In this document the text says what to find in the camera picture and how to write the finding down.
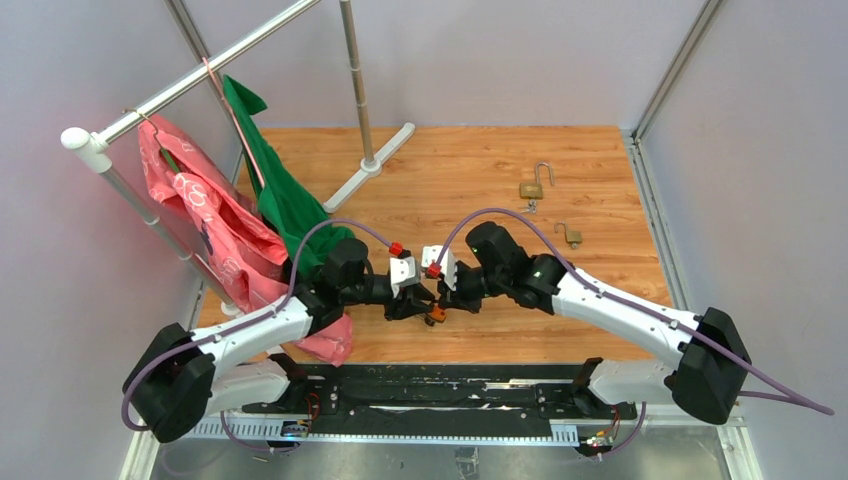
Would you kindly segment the orange black Opel padlock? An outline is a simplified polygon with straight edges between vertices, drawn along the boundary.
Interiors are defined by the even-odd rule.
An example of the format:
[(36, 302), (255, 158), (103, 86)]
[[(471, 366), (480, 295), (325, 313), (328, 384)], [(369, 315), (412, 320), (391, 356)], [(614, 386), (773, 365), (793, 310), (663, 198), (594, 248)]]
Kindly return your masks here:
[(444, 323), (446, 318), (447, 313), (444, 309), (433, 306), (431, 311), (424, 315), (424, 322), (428, 326), (435, 326)]

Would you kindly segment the large brass padlock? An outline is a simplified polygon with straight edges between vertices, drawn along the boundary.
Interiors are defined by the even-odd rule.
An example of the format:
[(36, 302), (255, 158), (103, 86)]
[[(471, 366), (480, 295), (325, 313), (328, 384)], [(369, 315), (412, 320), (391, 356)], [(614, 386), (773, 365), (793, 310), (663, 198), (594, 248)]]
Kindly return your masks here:
[(534, 166), (534, 180), (532, 182), (521, 182), (519, 184), (519, 197), (526, 200), (541, 200), (544, 198), (544, 188), (541, 181), (541, 168), (548, 174), (551, 186), (555, 185), (555, 174), (552, 166), (547, 162), (538, 162)]

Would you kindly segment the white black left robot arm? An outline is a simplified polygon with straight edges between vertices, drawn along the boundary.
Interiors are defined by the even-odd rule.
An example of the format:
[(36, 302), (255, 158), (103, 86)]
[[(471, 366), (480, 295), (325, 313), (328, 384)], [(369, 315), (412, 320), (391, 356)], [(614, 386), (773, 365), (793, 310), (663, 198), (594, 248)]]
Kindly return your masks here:
[(383, 275), (374, 273), (368, 248), (344, 239), (325, 262), (271, 304), (214, 327), (189, 331), (178, 323), (160, 329), (124, 382), (121, 414), (135, 410), (134, 430), (149, 430), (161, 443), (190, 432), (204, 417), (242, 405), (271, 402), (283, 413), (298, 411), (306, 386), (287, 375), (280, 356), (260, 364), (254, 355), (347, 326), (352, 305), (381, 305), (390, 320), (424, 315), (435, 296), (422, 285), (412, 254), (394, 245), (399, 257)]

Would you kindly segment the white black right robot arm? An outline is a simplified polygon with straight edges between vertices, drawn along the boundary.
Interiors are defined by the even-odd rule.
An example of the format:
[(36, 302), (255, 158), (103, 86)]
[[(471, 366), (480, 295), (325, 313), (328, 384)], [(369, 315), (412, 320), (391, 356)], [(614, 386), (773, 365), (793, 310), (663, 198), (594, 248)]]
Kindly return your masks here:
[(571, 403), (584, 417), (612, 404), (674, 403), (691, 417), (722, 425), (748, 375), (750, 356), (731, 316), (664, 307), (607, 285), (554, 254), (529, 255), (491, 221), (466, 236), (478, 264), (457, 260), (448, 246), (423, 249), (422, 270), (438, 279), (439, 306), (476, 313), (485, 298), (582, 320), (650, 352), (649, 361), (603, 358), (584, 363)]

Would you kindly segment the small brass padlock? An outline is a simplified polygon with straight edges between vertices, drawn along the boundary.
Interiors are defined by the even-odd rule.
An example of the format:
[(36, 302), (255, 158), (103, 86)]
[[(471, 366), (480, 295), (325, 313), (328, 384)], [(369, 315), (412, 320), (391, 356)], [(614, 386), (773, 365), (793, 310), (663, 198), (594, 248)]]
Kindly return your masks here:
[(578, 249), (583, 242), (582, 233), (572, 229), (566, 222), (560, 221), (554, 225), (555, 233), (562, 233), (565, 242), (572, 248)]

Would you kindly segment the green garment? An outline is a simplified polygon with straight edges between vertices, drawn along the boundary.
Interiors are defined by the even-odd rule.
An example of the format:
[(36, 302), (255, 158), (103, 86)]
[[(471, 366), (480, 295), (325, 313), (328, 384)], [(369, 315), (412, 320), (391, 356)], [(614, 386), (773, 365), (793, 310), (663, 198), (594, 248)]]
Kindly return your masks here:
[(223, 77), (223, 93), (247, 142), (248, 175), (264, 223), (295, 254), (305, 235), (329, 215), (319, 202), (283, 166), (276, 150), (263, 137), (253, 116), (266, 110), (266, 102), (232, 77)]

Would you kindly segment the pink patterned garment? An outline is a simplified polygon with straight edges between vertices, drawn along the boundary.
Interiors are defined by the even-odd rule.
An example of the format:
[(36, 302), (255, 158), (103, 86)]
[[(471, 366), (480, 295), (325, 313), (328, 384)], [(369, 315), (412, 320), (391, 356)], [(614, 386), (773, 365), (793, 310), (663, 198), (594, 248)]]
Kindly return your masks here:
[(196, 228), (208, 264), (236, 306), (249, 313), (283, 297), (294, 254), (261, 220), (255, 202), (166, 118), (142, 122), (138, 141), (149, 196)]

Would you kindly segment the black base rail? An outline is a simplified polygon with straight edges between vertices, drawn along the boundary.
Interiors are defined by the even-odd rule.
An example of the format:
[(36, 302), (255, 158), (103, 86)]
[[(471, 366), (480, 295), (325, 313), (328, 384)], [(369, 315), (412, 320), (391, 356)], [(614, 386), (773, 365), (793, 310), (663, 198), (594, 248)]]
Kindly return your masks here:
[(305, 364), (275, 402), (203, 419), (190, 439), (235, 436), (288, 447), (307, 442), (515, 445), (606, 452), (637, 403), (607, 404), (576, 364)]

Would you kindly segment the aluminium frame post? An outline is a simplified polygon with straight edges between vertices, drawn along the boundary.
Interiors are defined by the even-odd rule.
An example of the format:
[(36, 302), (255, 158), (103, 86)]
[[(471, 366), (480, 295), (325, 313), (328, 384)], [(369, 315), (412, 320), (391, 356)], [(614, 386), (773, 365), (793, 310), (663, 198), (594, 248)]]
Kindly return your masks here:
[[(633, 129), (622, 132), (622, 139), (627, 148), (633, 175), (638, 185), (642, 206), (653, 237), (667, 291), (672, 305), (684, 310), (689, 308), (686, 286), (681, 271), (676, 265), (675, 247), (670, 236), (663, 206), (658, 198), (655, 175), (648, 159), (645, 142), (654, 123), (659, 118), (662, 107), (670, 97), (687, 64), (722, 7), (721, 1), (705, 1), (702, 3), (695, 20), (688, 28), (680, 46), (676, 49), (636, 125)], [(732, 479), (760, 479), (762, 472), (753, 450), (744, 417), (737, 415), (731, 419), (729, 425), (718, 427), (716, 431), (722, 445), (724, 463), (728, 469), (729, 477)]]

